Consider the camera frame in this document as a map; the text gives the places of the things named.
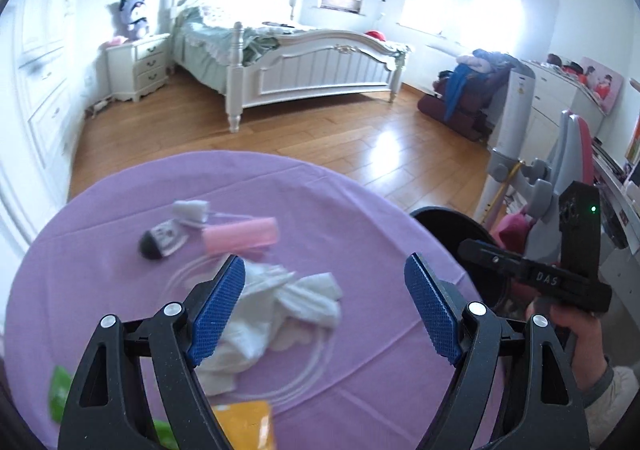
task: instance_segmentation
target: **green bedding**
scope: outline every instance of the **green bedding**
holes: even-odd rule
[[[279,47],[269,28],[244,29],[242,65],[251,65],[265,52]],[[173,34],[174,61],[190,71],[200,82],[220,94],[226,94],[226,67],[231,49],[232,30],[203,23],[197,7],[185,10],[176,22]]]

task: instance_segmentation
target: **white bed frame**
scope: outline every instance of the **white bed frame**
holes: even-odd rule
[[[247,14],[248,10],[255,11],[260,0],[187,0],[181,6],[174,5],[172,20],[182,9],[204,3],[224,8],[226,13],[229,8],[238,8]],[[226,78],[225,106],[231,132],[238,132],[242,110],[251,106],[383,90],[390,91],[389,102],[393,102],[410,52],[407,47],[406,54],[396,58],[397,49],[370,36],[351,31],[313,30],[278,36],[278,49],[243,67],[242,35],[243,26],[238,21],[233,28]]]

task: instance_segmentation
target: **poster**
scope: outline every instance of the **poster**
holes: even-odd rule
[[[609,114],[618,99],[625,79],[617,72],[590,58],[583,58],[580,66],[584,69],[586,86],[599,101],[601,109]]]

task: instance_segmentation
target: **black round container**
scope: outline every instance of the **black round container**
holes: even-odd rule
[[[481,240],[496,245],[484,227],[455,210],[426,207],[412,211],[411,216],[422,224],[450,252],[471,278],[482,302],[490,309],[499,308],[507,297],[509,282],[494,271],[462,260],[458,246],[465,239]]]

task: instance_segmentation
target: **black gripper frame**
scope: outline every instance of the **black gripper frame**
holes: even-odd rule
[[[123,323],[110,315],[100,321],[107,327],[96,327],[71,384],[59,450],[164,448],[146,400],[140,357],[153,361],[180,450],[232,450],[185,353],[193,321],[234,259],[229,257],[213,280],[197,284],[177,314],[165,314],[163,307],[143,320]]]
[[[420,263],[435,287],[438,279]],[[482,450],[588,450],[582,397],[551,325],[540,317],[521,322],[497,317],[488,307],[470,309],[455,286],[447,290],[447,306],[460,319],[463,356],[417,450],[472,448],[501,356],[507,370],[502,402]]]

